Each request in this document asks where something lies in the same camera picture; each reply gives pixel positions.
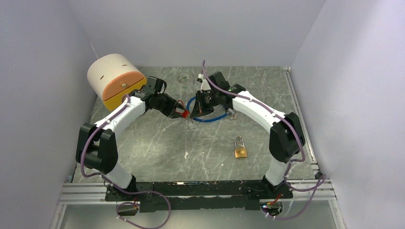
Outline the red cable padlock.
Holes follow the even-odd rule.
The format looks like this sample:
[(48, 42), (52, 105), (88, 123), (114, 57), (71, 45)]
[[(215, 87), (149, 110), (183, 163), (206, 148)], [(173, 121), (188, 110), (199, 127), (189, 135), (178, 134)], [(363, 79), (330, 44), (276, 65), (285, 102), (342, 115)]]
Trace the red cable padlock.
[(183, 100), (178, 100), (176, 109), (176, 113), (178, 113), (182, 118), (188, 119), (190, 117), (190, 111), (187, 109)]

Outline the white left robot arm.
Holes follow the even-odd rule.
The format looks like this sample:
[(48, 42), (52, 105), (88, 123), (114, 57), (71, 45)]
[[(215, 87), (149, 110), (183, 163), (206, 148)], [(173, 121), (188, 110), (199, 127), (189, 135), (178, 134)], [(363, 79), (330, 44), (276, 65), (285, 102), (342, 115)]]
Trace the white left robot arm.
[(117, 137), (148, 110), (157, 110), (168, 118), (188, 118), (190, 112), (180, 100), (169, 96), (167, 83), (150, 76), (140, 89), (125, 94), (121, 105), (102, 120), (80, 127), (76, 161), (83, 177), (102, 177), (117, 189), (124, 200), (137, 193), (137, 180), (118, 162)]

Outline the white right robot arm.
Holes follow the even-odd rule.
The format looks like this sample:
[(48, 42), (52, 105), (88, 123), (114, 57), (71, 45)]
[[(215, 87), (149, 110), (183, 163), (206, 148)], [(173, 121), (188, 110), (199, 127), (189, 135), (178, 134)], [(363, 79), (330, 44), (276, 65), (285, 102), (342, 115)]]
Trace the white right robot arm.
[(261, 125), (269, 133), (269, 151), (272, 156), (265, 174), (263, 193), (274, 198), (281, 191), (286, 170), (291, 158), (303, 152), (305, 137), (296, 113), (285, 114), (277, 111), (253, 97), (244, 87), (230, 85), (221, 72), (208, 77), (198, 75), (201, 88), (196, 92), (194, 107), (190, 117), (196, 119), (214, 112), (214, 107), (241, 112)]

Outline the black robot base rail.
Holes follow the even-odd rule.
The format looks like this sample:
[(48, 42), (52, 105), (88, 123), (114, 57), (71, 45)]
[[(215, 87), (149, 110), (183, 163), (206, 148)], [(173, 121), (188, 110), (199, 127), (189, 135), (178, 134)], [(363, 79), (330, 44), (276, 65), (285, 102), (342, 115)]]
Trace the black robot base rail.
[(293, 198), (286, 184), (272, 186), (262, 180), (220, 180), (188, 182), (137, 182), (137, 194), (129, 195), (108, 186), (107, 202), (137, 201), (140, 212), (244, 208), (259, 210), (271, 201)]

